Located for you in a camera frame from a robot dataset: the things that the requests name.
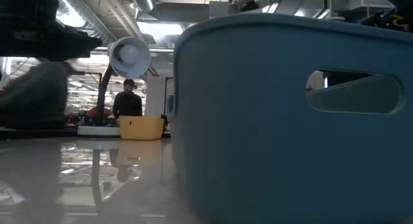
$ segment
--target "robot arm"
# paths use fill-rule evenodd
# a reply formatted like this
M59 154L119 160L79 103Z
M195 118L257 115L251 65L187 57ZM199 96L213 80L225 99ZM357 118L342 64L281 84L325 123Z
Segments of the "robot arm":
M64 61L89 57L102 40L55 21L58 0L0 0L0 56Z
M393 3L395 9L376 13L361 24L413 33L413 0L393 0Z

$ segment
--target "yellow container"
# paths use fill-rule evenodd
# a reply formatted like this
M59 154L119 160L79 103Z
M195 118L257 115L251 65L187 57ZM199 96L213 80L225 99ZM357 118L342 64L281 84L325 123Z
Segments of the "yellow container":
M164 119L160 117L120 116L121 137L127 140L155 140L162 136Z

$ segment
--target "red object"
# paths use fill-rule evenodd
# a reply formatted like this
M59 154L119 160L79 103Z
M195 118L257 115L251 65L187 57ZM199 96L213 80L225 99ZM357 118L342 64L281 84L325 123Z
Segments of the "red object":
M112 111L111 111L110 109L108 109L108 108L105 108L105 109L103 110L103 115L104 115L104 116L111 116L111 115L112 115ZM97 116L97 107L94 107L94 108L90 109L90 110L88 111L88 116L90 116L90 117L96 117L96 116Z

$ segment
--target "man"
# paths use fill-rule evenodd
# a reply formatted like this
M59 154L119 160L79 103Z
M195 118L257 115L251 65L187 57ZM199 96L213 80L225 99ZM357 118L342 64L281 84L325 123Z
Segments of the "man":
M0 95L0 127L62 129L65 127L67 62L45 62L11 80Z
M115 97L113 112L119 116L142 116L142 99L133 93L135 83L132 79L123 82L123 92Z

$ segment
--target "white wall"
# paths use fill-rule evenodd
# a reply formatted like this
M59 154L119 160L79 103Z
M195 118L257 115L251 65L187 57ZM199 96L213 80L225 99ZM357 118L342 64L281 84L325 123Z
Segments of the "white wall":
M165 104L166 77L148 77L146 81L145 116L160 116Z

